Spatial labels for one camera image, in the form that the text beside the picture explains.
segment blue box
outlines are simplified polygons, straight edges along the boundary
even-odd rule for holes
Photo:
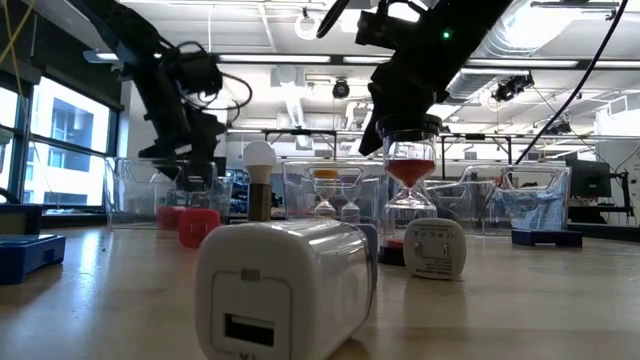
[[[64,260],[59,235],[0,235],[0,285],[21,284],[28,273]]]
[[[558,247],[582,247],[582,233],[568,230],[513,230],[511,243],[526,246],[554,244]]]

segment white round device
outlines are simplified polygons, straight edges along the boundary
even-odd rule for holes
[[[464,232],[447,219],[417,219],[404,234],[404,261],[412,274],[429,279],[453,280],[467,259]]]

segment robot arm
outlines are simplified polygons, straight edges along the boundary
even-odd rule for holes
[[[323,37],[346,8],[338,0],[318,29]],[[420,14],[417,23],[387,16],[394,2],[408,3]],[[382,146],[385,134],[436,132],[441,120],[426,112],[447,97],[447,85],[499,20],[512,0],[440,0],[425,11],[407,0],[380,0],[375,14],[362,12],[356,43],[395,50],[378,66],[369,91],[374,109],[360,152],[369,155]]]
[[[152,122],[158,138],[139,156],[212,161],[216,135],[225,132],[225,125],[187,96],[214,95],[222,89],[222,73],[214,58],[202,49],[181,52],[142,16],[115,0],[69,2],[87,16],[123,62],[122,75],[133,80],[140,93],[147,110],[145,120]],[[171,179],[177,176],[176,169],[159,170]]]

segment white plastic device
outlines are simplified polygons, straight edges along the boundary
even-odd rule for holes
[[[203,353],[210,360],[326,359],[368,316],[376,248],[358,227],[331,219],[215,229],[196,270]]]
[[[464,231],[455,221],[425,218],[413,220],[404,234],[407,269],[429,279],[457,279],[467,259]]]

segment wooden table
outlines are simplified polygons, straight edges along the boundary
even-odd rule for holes
[[[0,359],[203,359],[196,252],[166,233],[63,231],[65,261],[0,286]],[[382,266],[376,305],[342,359],[637,359],[640,246],[468,239],[463,281]]]

